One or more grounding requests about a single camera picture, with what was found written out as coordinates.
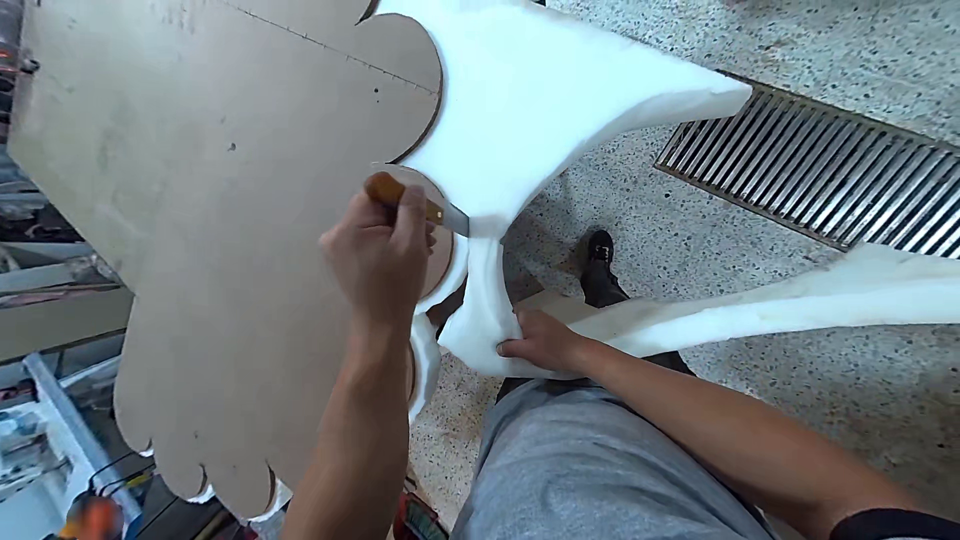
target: knife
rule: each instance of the knife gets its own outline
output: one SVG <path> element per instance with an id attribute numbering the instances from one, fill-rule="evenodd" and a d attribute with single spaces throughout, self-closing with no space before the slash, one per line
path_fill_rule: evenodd
<path id="1" fill-rule="evenodd" d="M 387 172 L 373 173 L 364 183 L 367 195 L 381 205 L 396 208 L 400 204 L 400 197 L 407 186 L 401 184 Z M 441 207 L 430 199 L 426 200 L 426 220 L 441 227 L 446 227 L 461 236 L 470 236 L 470 220 L 462 210 L 446 203 Z"/>

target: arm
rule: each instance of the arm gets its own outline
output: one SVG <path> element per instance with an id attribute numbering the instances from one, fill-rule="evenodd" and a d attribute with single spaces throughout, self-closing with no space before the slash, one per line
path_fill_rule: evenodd
<path id="1" fill-rule="evenodd" d="M 422 188 L 409 187 L 391 227 L 360 194 L 321 244 L 351 305 L 347 355 L 320 422 L 284 540 L 383 540 L 407 467 L 406 357 L 432 238 Z"/>
<path id="2" fill-rule="evenodd" d="M 870 508 L 916 509 L 895 484 L 773 407 L 587 339 L 540 311 L 498 352 L 596 380 L 734 490 L 807 538 Z"/>

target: left hand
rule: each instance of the left hand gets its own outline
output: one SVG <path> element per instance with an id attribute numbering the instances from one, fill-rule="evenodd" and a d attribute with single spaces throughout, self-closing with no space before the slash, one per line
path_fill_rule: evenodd
<path id="1" fill-rule="evenodd" d="M 422 186 L 407 186 L 395 222 L 392 213 L 359 193 L 340 223 L 320 237 L 354 316 L 368 323 L 409 324 L 436 242 Z"/>

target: wooden board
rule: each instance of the wooden board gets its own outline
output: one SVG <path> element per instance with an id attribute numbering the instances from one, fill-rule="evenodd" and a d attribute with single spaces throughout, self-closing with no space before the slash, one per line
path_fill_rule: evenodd
<path id="1" fill-rule="evenodd" d="M 440 101 L 420 25 L 326 4 L 336 46 L 221 0 L 28 11 L 43 67 L 13 153 L 135 287 L 121 431 L 175 493 L 212 485 L 241 516 L 275 475 L 296 487 L 339 369 L 348 309 L 317 239 Z"/>
<path id="2" fill-rule="evenodd" d="M 0 360 L 122 330 L 132 304 L 119 288 L 0 309 Z"/>

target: black sleeve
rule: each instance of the black sleeve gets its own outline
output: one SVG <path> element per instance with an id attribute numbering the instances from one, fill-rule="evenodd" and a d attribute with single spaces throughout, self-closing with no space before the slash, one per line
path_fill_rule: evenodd
<path id="1" fill-rule="evenodd" d="M 830 540 L 887 538 L 960 540 L 960 523 L 913 510 L 875 508 L 845 518 L 830 533 Z"/>

